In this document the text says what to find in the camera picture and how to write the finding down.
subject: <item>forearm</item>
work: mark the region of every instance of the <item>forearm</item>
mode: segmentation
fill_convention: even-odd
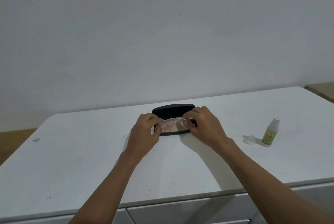
[[[73,217],[70,224],[110,224],[138,163],[138,160],[123,152],[115,167]]]
[[[219,146],[217,153],[231,167],[269,224],[333,223],[322,211],[244,154],[233,141]]]

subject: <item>green label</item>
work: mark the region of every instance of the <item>green label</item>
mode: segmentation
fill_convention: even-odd
[[[271,145],[273,142],[273,139],[275,138],[277,132],[272,132],[269,131],[268,129],[265,131],[265,134],[263,135],[263,139],[262,141],[267,144],[267,145]]]

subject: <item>left hand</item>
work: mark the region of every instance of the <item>left hand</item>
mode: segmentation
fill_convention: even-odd
[[[124,152],[130,157],[140,161],[158,142],[161,133],[161,125],[157,125],[155,132],[151,134],[151,128],[162,122],[162,118],[152,113],[141,114],[132,127],[128,144]]]

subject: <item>wooden floor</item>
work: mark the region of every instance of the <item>wooden floor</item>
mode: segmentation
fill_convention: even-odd
[[[0,166],[37,128],[0,132]]]

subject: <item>white wall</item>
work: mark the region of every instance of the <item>white wall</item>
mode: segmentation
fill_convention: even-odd
[[[0,7],[0,130],[38,126],[57,112],[334,80],[334,0]]]

